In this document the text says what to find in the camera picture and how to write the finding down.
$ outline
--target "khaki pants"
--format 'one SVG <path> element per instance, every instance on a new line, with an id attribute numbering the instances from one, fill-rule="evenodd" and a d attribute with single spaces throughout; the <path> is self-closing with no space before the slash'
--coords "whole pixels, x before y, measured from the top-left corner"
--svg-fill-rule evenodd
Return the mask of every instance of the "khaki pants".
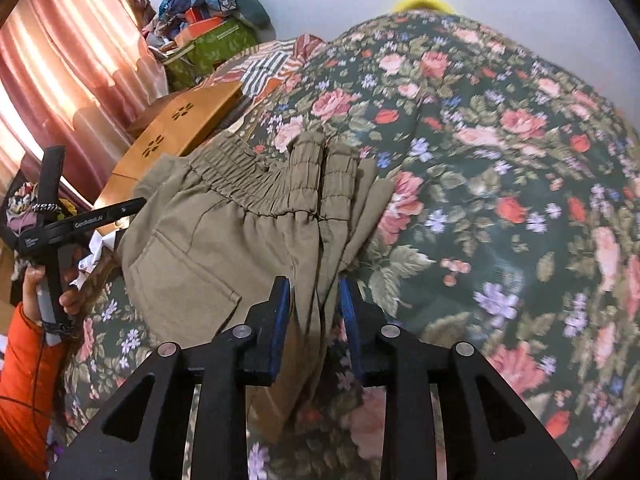
<path id="1" fill-rule="evenodd" d="M 185 158 L 165 157 L 136 187 L 148 199 L 118 252 L 127 291 L 161 340 L 210 341 L 264 301 L 274 277 L 292 284 L 280 374 L 249 394 L 250 422 L 275 440 L 300 393 L 312 394 L 351 263 L 393 192 L 357 150 L 301 135 L 286 164 L 267 164 L 223 132 Z"/>

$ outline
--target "orange jacket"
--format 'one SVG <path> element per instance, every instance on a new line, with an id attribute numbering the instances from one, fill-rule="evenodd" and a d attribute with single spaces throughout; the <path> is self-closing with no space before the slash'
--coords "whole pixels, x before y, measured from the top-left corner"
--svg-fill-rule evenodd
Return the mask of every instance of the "orange jacket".
<path id="1" fill-rule="evenodd" d="M 40 474 L 47 470 L 46 437 L 50 423 L 50 419 L 43 413 L 52 413 L 56 377 L 66 350 L 64 344 L 53 347 L 44 345 L 34 403 L 33 381 L 42 343 L 42 329 L 24 315 L 20 304 L 9 325 L 4 367 L 0 372 L 0 428 L 24 463 Z M 33 406 L 34 403 L 42 413 L 34 414 L 31 408 L 3 397 L 18 400 L 28 406 Z"/>

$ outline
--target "silver screw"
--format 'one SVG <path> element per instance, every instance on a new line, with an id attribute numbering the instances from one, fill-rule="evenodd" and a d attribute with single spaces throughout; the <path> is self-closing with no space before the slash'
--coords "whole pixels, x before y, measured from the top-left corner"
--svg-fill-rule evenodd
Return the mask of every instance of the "silver screw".
<path id="1" fill-rule="evenodd" d="M 474 354 L 474 348 L 466 341 L 462 341 L 456 345 L 456 352 L 464 357 L 469 357 Z"/>
<path id="2" fill-rule="evenodd" d="M 243 337 L 249 337 L 251 335 L 251 327 L 248 325 L 238 325 L 233 329 L 232 334 L 234 337 L 238 339 L 242 339 Z"/>
<path id="3" fill-rule="evenodd" d="M 177 349 L 178 349 L 178 347 L 175 345 L 175 343 L 162 343 L 158 347 L 158 353 L 162 357 L 169 357 L 170 355 L 175 354 L 175 351 Z"/>
<path id="4" fill-rule="evenodd" d="M 384 337 L 398 337 L 400 335 L 400 329 L 395 325 L 385 325 L 380 329 L 380 333 Z"/>

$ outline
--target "floral bedsheet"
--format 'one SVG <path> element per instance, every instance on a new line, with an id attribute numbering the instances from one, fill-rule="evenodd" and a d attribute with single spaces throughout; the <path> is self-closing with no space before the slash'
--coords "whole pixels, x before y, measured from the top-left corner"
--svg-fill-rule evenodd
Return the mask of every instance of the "floral bedsheet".
<path id="1" fill-rule="evenodd" d="M 481 348 L 586 478 L 640 399 L 635 131 L 573 75 L 432 12 L 352 28 L 240 132 L 284 158 L 307 129 L 396 182 L 352 272 L 363 294 L 426 342 Z M 120 275 L 84 328 L 65 374 L 76 428 L 157 343 Z M 275 445 L 248 428 L 250 479 L 376 478 L 384 405 L 356 384 L 337 320 L 313 405 Z M 438 455 L 442 473 L 440 434 Z"/>

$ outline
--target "pants pocket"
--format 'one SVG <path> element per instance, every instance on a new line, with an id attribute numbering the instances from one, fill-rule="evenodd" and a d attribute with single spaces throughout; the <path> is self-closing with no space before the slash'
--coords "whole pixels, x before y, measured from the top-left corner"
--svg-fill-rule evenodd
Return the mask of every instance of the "pants pocket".
<path id="1" fill-rule="evenodd" d="M 151 331 L 183 348 L 211 341 L 226 328 L 241 301 L 226 283 L 189 260 L 158 231 L 131 266 L 130 275 L 135 299 L 142 302 L 136 306 Z"/>

